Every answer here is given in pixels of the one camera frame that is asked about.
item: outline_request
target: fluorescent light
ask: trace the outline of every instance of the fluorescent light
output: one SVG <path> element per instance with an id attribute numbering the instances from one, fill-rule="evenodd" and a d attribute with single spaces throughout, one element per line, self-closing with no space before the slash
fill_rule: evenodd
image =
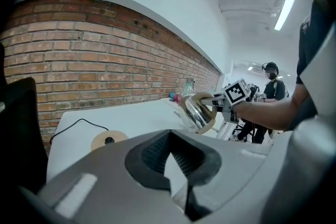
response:
<path id="1" fill-rule="evenodd" d="M 283 24 L 285 23 L 288 14 L 290 12 L 290 10 L 293 7 L 295 0 L 285 0 L 285 2 L 283 3 L 283 7 L 282 10 L 280 12 L 280 16 L 278 18 L 277 23 L 275 24 L 274 29 L 280 31 L 280 29 L 282 28 Z"/>

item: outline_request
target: black shirt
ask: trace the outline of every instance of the black shirt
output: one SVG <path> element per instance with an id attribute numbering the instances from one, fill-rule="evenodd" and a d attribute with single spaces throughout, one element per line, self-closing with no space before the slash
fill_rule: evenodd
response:
<path id="1" fill-rule="evenodd" d="M 324 12 L 321 6 L 314 0 L 310 13 L 310 21 L 303 22 L 300 27 L 299 62 L 297 67 L 297 84 L 303 84 L 301 73 L 314 58 L 327 36 L 333 20 Z M 314 117 L 317 114 L 316 107 L 311 97 L 308 97 L 300 105 L 298 112 L 289 124 L 287 130 L 293 130 L 301 121 Z"/>
<path id="2" fill-rule="evenodd" d="M 285 92 L 285 84 L 282 80 L 270 81 L 264 90 L 267 99 L 276 99 L 278 101 L 285 97 Z"/>

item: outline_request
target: gray device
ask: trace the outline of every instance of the gray device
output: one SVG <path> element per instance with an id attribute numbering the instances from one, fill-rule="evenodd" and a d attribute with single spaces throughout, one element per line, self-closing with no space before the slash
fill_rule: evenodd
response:
<path id="1" fill-rule="evenodd" d="M 285 222 L 333 163 L 333 119 L 304 121 L 272 147 L 174 130 L 144 134 L 91 152 L 30 201 L 52 223 Z M 170 153 L 188 182 L 184 212 L 163 176 Z"/>

